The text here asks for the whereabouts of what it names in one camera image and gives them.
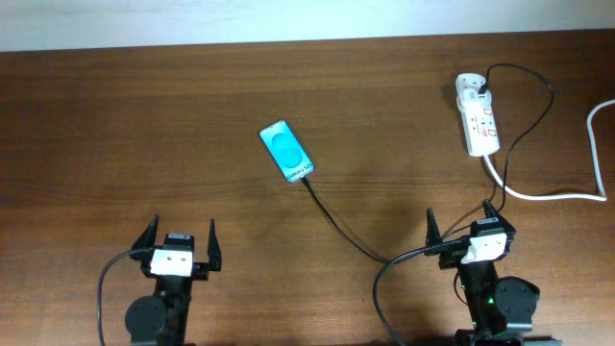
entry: white wall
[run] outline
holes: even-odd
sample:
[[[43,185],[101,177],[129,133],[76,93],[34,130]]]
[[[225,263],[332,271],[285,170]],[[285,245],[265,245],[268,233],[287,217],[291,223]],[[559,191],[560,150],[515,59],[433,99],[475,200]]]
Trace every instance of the white wall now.
[[[615,27],[615,0],[0,0],[0,51]]]

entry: wooden table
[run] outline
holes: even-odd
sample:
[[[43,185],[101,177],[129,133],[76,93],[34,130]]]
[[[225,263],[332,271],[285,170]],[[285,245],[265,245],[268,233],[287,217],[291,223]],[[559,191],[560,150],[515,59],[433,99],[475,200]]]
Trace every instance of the wooden table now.
[[[258,131],[285,119],[328,208],[386,257],[481,218],[494,193],[468,156],[455,77],[517,62],[547,76],[552,112],[516,149],[511,186],[595,193],[585,119],[615,97],[615,31],[400,37],[0,55],[0,337],[3,345],[96,345],[96,283],[153,214],[196,236],[215,217],[224,268],[195,283],[186,340],[205,345],[378,345],[381,268],[343,240]],[[544,86],[499,69],[491,90],[503,150],[540,114]],[[518,229],[497,267],[542,290],[534,335],[615,344],[615,107],[594,121],[607,203],[508,199]],[[501,200],[498,190],[494,204]],[[471,328],[436,258],[391,270],[381,304],[408,341]],[[104,287],[109,345],[151,294],[128,259]]]

